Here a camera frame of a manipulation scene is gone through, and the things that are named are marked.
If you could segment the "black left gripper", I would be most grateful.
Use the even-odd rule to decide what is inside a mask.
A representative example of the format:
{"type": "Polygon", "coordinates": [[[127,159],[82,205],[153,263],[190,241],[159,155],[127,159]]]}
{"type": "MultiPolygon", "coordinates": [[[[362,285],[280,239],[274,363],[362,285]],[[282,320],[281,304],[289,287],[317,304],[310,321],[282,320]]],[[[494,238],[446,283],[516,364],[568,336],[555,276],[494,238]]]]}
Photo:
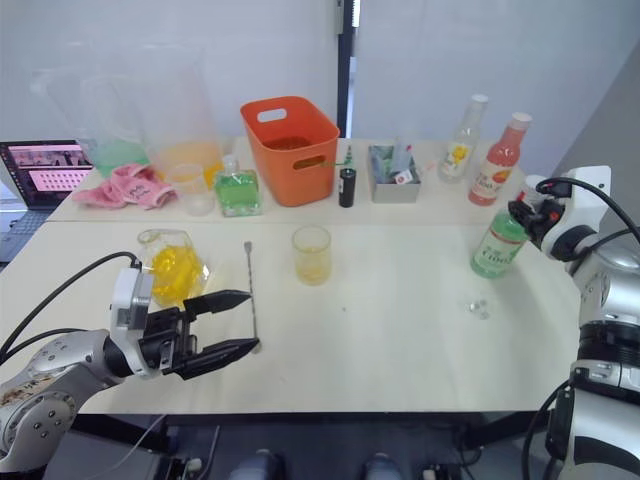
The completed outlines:
{"type": "Polygon", "coordinates": [[[185,310],[171,307],[149,313],[138,341],[146,365],[163,375],[189,380],[244,358],[260,344],[258,338],[225,340],[195,354],[197,339],[190,327],[196,316],[231,310],[248,299],[248,292],[227,289],[185,299],[185,310]]]}

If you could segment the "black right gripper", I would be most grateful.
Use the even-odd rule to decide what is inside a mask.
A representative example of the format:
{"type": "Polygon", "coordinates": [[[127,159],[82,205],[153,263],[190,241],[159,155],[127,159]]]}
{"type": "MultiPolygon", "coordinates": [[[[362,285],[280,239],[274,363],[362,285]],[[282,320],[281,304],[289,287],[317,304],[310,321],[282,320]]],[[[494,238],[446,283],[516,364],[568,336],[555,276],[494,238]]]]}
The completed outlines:
{"type": "Polygon", "coordinates": [[[545,235],[557,223],[555,201],[543,201],[532,215],[532,210],[525,202],[512,200],[508,202],[508,212],[525,232],[529,232],[529,239],[534,245],[541,245],[545,235]]]}

